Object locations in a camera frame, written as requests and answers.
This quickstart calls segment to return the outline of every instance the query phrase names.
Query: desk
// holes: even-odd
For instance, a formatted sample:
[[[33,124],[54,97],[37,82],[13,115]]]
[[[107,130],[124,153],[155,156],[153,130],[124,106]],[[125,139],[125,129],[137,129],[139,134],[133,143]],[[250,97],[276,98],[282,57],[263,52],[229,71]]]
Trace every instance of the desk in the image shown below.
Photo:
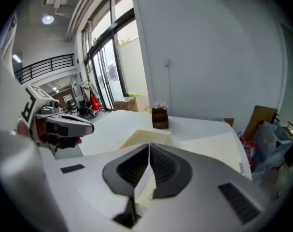
[[[94,123],[95,131],[83,137],[80,148],[84,156],[118,150],[136,130],[151,130],[152,115],[118,110]],[[236,133],[225,122],[169,116],[172,141],[199,139],[231,132],[243,163],[244,175],[251,180],[251,170],[246,152]]]

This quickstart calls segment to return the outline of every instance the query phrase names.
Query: ceiling light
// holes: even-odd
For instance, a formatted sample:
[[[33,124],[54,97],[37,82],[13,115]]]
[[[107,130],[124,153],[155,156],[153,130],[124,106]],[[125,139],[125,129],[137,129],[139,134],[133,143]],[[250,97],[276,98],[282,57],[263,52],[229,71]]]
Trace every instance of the ceiling light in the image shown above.
[[[17,63],[22,63],[22,60],[17,55],[14,54],[12,57]]]
[[[49,24],[51,24],[52,22],[54,22],[54,17],[53,17],[52,15],[45,15],[45,16],[42,18],[42,23],[43,23],[43,24],[49,25]]]

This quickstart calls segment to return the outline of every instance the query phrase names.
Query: white table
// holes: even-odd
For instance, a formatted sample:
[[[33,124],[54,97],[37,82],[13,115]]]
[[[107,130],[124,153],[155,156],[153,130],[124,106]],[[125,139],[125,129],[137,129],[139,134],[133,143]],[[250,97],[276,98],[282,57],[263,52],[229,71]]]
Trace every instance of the white table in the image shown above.
[[[117,150],[136,130],[153,128],[151,114],[123,110],[110,113],[94,125],[93,134],[85,136],[80,144],[84,156]],[[227,123],[169,116],[167,131],[171,132],[171,139],[176,143],[231,132],[239,150],[244,175],[251,180],[246,152],[236,133]]]

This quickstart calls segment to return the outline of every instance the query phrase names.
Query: black railing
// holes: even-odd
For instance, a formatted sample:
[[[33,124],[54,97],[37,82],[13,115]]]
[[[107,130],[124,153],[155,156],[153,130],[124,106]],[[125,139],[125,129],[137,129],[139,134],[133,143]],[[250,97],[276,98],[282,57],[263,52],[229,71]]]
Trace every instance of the black railing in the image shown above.
[[[66,54],[54,58],[48,58],[28,65],[16,72],[15,77],[23,84],[42,74],[73,66],[73,54]]]

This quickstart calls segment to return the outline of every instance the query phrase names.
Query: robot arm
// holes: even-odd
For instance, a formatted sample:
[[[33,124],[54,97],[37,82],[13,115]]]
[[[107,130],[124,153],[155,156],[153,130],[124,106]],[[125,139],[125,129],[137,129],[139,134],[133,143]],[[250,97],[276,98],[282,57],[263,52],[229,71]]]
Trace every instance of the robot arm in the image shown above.
[[[61,112],[59,101],[40,87],[26,85],[29,100],[21,113],[31,137],[53,154],[58,148],[75,147],[80,137],[94,132],[94,125],[77,116]]]

